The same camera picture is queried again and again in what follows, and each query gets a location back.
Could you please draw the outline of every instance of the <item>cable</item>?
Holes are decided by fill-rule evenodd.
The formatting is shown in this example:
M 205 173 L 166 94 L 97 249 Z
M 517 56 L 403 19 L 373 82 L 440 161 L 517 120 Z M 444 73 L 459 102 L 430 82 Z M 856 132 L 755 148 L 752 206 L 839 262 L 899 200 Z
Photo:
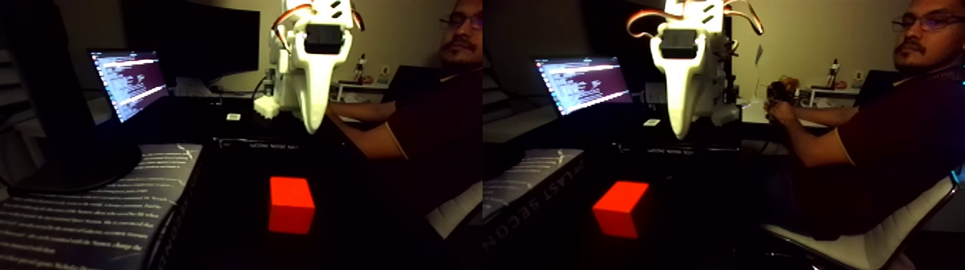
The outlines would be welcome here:
M 278 16 L 278 18 L 275 19 L 275 23 L 271 24 L 271 31 L 274 31 L 274 32 L 275 32 L 275 36 L 278 37 L 278 41 L 280 41 L 280 42 L 282 43 L 282 48 L 285 48 L 285 50 L 287 50 L 288 52 L 290 52 L 289 46 L 285 43 L 285 38 L 282 37 L 282 33 L 278 31 L 278 25 L 282 24 L 282 22 L 284 22 L 286 19 L 288 19 L 290 16 L 292 16 L 292 15 L 295 14 L 296 12 L 302 11 L 302 10 L 305 10 L 305 9 L 311 9 L 311 8 L 312 8 L 312 4 L 298 5 L 298 6 L 295 7 L 294 9 L 290 9 L 290 10 L 282 13 L 282 15 Z
M 751 18 L 750 16 L 741 12 L 732 11 L 729 5 L 733 4 L 734 2 L 747 3 L 747 9 L 751 11 L 751 16 L 753 16 L 754 18 Z M 758 13 L 754 11 L 754 6 L 751 5 L 751 2 L 747 0 L 730 0 L 730 1 L 724 2 L 724 6 L 725 6 L 724 15 L 738 15 L 738 16 L 747 18 L 747 20 L 751 22 L 751 26 L 754 27 L 754 32 L 757 33 L 758 36 L 764 34 L 764 24 L 760 22 L 760 17 L 758 17 Z
M 671 13 L 665 13 L 657 10 L 642 10 L 633 14 L 632 16 L 630 16 L 629 19 L 626 20 L 626 33 L 630 34 L 630 36 L 632 36 L 633 38 L 648 37 L 652 39 L 653 34 L 647 33 L 647 32 L 633 33 L 633 31 L 630 30 L 630 26 L 633 25 L 633 22 L 637 21 L 637 19 L 640 19 L 645 16 L 653 16 L 653 15 L 662 16 L 667 20 L 683 20 L 683 16 L 681 15 L 674 15 Z
M 262 80 L 258 81 L 258 85 L 255 86 L 255 90 L 251 92 L 251 99 L 255 99 L 255 95 L 258 93 L 258 88 L 261 87 L 262 83 L 264 83 L 264 80 L 267 80 L 267 79 L 268 79 L 268 76 L 266 75 L 265 77 L 262 77 Z
M 355 11 L 355 2 L 352 2 L 352 20 L 359 26 L 359 31 L 365 32 L 365 21 L 362 20 L 362 15 Z

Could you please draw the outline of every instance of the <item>book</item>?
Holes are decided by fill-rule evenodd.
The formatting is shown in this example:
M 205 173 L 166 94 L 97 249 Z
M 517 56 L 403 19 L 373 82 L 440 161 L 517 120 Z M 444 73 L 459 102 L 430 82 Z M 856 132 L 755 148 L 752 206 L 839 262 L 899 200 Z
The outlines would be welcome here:
M 0 202 L 0 268 L 163 269 L 202 146 L 140 148 L 137 167 L 103 188 Z
M 530 149 L 519 164 L 482 182 L 482 202 L 451 238 L 469 253 L 493 252 L 565 196 L 584 168 L 580 149 Z

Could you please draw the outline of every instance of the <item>white object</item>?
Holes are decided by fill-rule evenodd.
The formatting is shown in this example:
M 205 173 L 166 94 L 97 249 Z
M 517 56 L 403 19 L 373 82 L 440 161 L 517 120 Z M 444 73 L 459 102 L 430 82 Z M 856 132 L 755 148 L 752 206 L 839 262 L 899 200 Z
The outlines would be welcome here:
M 370 84 L 370 85 L 357 85 L 357 84 L 339 84 L 339 92 L 335 96 L 335 101 L 343 102 L 345 101 L 345 93 L 352 93 L 353 89 L 363 89 L 363 90 L 388 90 L 389 85 L 387 84 Z
M 686 1 L 686 6 L 684 4 L 666 1 L 664 12 L 683 15 L 686 19 L 661 23 L 657 27 L 659 35 L 650 39 L 653 63 L 667 75 L 667 111 L 678 139 L 687 135 L 695 112 L 700 111 L 696 116 L 709 114 L 713 98 L 723 91 L 723 65 L 714 53 L 721 53 L 727 43 L 727 37 L 723 35 L 724 1 Z M 697 56 L 693 59 L 664 58 L 660 42 L 666 30 L 696 31 Z
M 804 90 L 804 91 L 811 92 L 811 99 L 809 99 L 810 103 L 808 104 L 808 107 L 814 108 L 814 99 L 817 98 L 818 95 L 826 95 L 826 94 L 854 95 L 851 98 L 857 98 L 858 94 L 861 92 L 861 89 L 838 89 L 838 90 L 810 89 L 810 90 Z
M 644 126 L 657 126 L 660 123 L 659 119 L 651 119 L 644 122 Z
M 271 96 L 262 96 L 255 99 L 255 111 L 266 119 L 273 119 L 278 116 L 281 106 Z
M 297 111 L 299 119 L 305 123 L 305 130 L 315 134 L 324 119 L 328 107 L 332 70 L 345 62 L 352 46 L 350 30 L 354 27 L 351 3 L 348 0 L 333 8 L 328 1 L 312 0 L 283 0 L 283 11 L 288 11 L 299 5 L 311 4 L 315 12 L 296 12 L 290 18 L 294 24 L 289 28 L 285 24 L 279 26 L 289 50 L 272 38 L 272 65 L 277 65 L 278 72 L 274 81 L 275 95 L 266 95 L 256 102 L 255 110 L 266 118 L 277 115 L 278 110 Z M 314 54 L 305 51 L 306 27 L 308 25 L 334 25 L 342 29 L 343 45 L 339 54 Z
M 927 222 L 925 218 L 937 212 L 956 190 L 957 178 L 954 175 L 946 177 L 868 232 L 842 235 L 834 241 L 814 240 L 773 225 L 763 227 L 788 242 L 848 267 L 881 269 L 901 252 L 908 235 Z

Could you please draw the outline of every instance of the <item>red block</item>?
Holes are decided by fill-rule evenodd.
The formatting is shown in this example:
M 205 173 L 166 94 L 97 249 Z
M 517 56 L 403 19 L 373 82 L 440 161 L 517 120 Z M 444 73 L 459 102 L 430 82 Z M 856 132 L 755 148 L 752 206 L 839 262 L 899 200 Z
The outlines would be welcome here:
M 617 181 L 593 205 L 593 216 L 607 235 L 637 238 L 638 228 L 646 219 L 648 205 L 641 203 L 649 188 L 648 183 Z
M 307 234 L 315 216 L 315 202 L 304 178 L 272 177 L 268 230 Z

